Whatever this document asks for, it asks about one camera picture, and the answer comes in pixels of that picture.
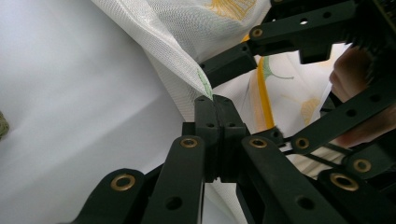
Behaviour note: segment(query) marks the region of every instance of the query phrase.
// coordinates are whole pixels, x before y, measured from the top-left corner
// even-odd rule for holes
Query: white surface
[[[0,0],[0,223],[72,221],[108,173],[162,163],[182,117],[89,0]],[[204,223],[231,220],[205,202]]]

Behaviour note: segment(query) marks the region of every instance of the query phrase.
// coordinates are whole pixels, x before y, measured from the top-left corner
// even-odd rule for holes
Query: screw hole
[[[252,34],[254,37],[259,37],[262,35],[262,29],[255,29]]]
[[[370,96],[370,100],[374,103],[377,103],[381,101],[381,96],[379,94],[372,95]]]
[[[165,207],[168,210],[176,210],[179,207],[181,207],[181,205],[183,204],[183,202],[181,201],[181,199],[179,197],[171,197],[166,199],[165,201]]]
[[[350,110],[348,110],[348,111],[346,112],[346,115],[347,115],[348,117],[350,117],[350,118],[355,117],[357,114],[358,114],[358,112],[357,112],[356,110],[354,110],[354,109],[350,109]]]
[[[371,170],[372,164],[367,160],[358,159],[353,162],[353,167],[359,173],[366,173]]]
[[[340,189],[355,191],[359,189],[359,184],[354,179],[343,174],[331,174],[330,180]]]
[[[306,138],[298,138],[296,141],[297,147],[305,149],[309,147],[309,141]]]
[[[305,196],[300,196],[299,198],[297,198],[296,202],[298,205],[300,205],[300,207],[306,210],[312,210],[315,208],[314,202],[312,202],[312,200],[306,198]]]
[[[272,135],[274,138],[278,138],[278,137],[279,137],[279,132],[273,132],[273,133],[271,133],[271,135]]]
[[[198,142],[193,138],[184,138],[180,141],[180,144],[183,147],[196,147],[198,145]]]
[[[135,182],[135,178],[133,175],[117,175],[110,183],[110,187],[116,191],[125,191],[130,189]]]
[[[323,13],[323,18],[328,19],[328,18],[330,18],[331,15],[332,15],[331,12],[325,12],[325,13]]]
[[[308,19],[307,18],[302,18],[301,20],[300,20],[300,24],[301,25],[306,25],[308,23]]]
[[[253,147],[267,147],[267,142],[262,141],[261,139],[251,139],[249,143]]]

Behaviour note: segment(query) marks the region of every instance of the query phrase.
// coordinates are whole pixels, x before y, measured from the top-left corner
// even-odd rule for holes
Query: yellow stripe
[[[257,68],[258,69],[257,84],[259,85],[259,93],[260,93],[260,99],[262,100],[262,111],[265,117],[265,124],[268,129],[271,129],[275,127],[275,123],[272,115],[270,98],[268,97],[267,87],[265,85],[263,66],[264,66],[264,57],[261,57],[259,61],[259,66]]]
[[[254,116],[255,121],[255,130],[252,130],[254,133],[259,133],[262,131],[267,130],[268,128],[265,126],[265,117],[264,113],[262,113],[262,99],[259,93],[259,85],[257,84],[257,76],[259,74],[254,74],[251,76],[249,81],[249,98],[250,98],[250,105],[251,105],[251,112]]]
[[[249,39],[250,39],[250,37],[248,35],[245,35],[241,42],[248,41]]]

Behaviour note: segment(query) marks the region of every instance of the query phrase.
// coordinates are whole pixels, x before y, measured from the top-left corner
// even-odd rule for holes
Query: yellow cord
[[[241,42],[246,42],[250,39],[248,35],[245,35]]]
[[[264,80],[264,57],[260,58],[257,70],[257,84],[259,85],[260,99],[262,101],[262,112],[265,117],[267,129],[275,127],[274,118],[271,110],[270,98],[268,97],[267,87]]]

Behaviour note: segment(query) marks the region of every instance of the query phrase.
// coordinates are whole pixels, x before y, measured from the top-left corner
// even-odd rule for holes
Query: finger
[[[332,93],[334,93],[341,102],[350,99],[350,96],[347,95],[347,92],[343,88],[343,84],[334,72],[330,74],[330,82],[332,83]]]
[[[380,135],[395,128],[396,105],[391,105],[379,114],[340,135],[335,139],[335,142],[341,147],[354,147],[361,143],[371,142]]]
[[[349,97],[353,97],[367,88],[366,74],[371,59],[364,50],[352,48],[346,50],[334,64],[334,73]]]

